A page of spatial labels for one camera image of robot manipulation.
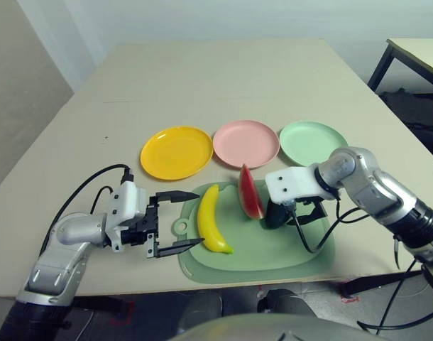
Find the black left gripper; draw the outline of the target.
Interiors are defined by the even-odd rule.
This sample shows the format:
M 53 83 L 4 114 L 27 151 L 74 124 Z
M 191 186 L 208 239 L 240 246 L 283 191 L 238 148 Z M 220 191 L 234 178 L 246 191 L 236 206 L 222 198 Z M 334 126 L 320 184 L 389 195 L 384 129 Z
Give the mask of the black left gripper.
M 186 202 L 199 198 L 199 195 L 181 190 L 157 192 L 149 197 L 144 217 L 122 232 L 122 244 L 131 246 L 147 245 L 148 258 L 162 258 L 181 254 L 204 241 L 204 238 L 185 239 L 174 242 L 171 246 L 159 248 L 158 208 L 159 202 Z

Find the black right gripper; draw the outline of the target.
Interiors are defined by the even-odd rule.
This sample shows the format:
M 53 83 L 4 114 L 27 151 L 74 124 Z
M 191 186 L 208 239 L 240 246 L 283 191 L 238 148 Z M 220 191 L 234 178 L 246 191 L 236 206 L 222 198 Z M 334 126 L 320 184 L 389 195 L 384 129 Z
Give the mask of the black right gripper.
M 302 197 L 296 199 L 297 203 L 302 204 L 303 207 L 307 206 L 311 211 L 297 216 L 294 224 L 309 224 L 321 218 L 326 218 L 327 212 L 322 204 L 323 201 L 321 197 Z

